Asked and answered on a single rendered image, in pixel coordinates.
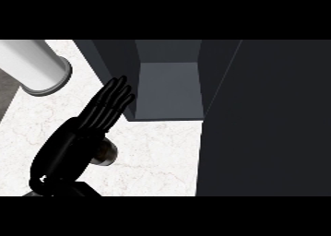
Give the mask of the dark grey open cabinet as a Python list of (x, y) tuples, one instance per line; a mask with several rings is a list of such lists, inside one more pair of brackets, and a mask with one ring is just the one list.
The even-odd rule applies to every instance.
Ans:
[(199, 121), (233, 61), (238, 40), (77, 40), (100, 82), (125, 77), (130, 121)]

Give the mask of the white cylinder with grey rim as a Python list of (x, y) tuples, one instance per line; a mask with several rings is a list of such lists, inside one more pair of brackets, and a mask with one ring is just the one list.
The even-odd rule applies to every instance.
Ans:
[(44, 40), (0, 40), (0, 69), (35, 97), (53, 94), (66, 84), (72, 66)]

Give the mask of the dark grey cabinet door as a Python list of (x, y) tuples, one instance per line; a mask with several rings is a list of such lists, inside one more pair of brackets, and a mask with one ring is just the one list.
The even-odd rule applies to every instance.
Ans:
[(198, 195), (331, 195), (331, 40), (238, 45), (204, 117)]

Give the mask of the dark wine bottle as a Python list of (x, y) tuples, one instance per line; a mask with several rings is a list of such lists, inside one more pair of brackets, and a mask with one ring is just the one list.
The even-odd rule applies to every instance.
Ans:
[(90, 163), (97, 166), (109, 166), (117, 159), (117, 154), (118, 152), (114, 142), (108, 138), (103, 138)]

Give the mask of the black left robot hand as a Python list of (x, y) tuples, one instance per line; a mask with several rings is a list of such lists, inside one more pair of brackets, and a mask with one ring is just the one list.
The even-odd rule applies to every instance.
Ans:
[(29, 189), (44, 196), (80, 177), (134, 95), (127, 77), (112, 78), (47, 138), (29, 166)]

